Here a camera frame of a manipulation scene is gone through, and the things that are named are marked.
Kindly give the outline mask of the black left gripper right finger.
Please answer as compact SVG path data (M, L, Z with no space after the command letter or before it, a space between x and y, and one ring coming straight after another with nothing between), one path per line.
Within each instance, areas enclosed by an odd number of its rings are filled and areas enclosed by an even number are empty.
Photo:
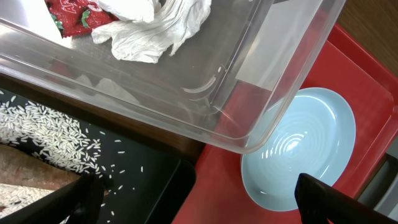
M397 224L306 173L299 174L294 194L303 224Z

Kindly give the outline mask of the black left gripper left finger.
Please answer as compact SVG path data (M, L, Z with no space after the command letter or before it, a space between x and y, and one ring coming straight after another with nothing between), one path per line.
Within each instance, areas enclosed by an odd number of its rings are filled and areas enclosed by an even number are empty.
M105 186L93 174L80 178L40 200L4 217L1 224L94 224L103 203Z

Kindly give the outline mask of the white napkin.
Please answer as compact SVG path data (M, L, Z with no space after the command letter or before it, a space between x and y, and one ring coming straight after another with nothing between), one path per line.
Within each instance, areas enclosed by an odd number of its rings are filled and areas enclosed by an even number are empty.
M95 28L93 42L111 39L111 53L118 60L157 63L171 47L173 56L193 37L211 12L211 0L166 1L151 22L114 21Z

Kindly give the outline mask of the red snack wrapper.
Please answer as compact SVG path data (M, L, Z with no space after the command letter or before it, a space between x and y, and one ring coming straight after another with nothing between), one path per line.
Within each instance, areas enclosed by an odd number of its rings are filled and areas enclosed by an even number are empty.
M90 34L93 29L118 21L92 0L45 0L62 38Z

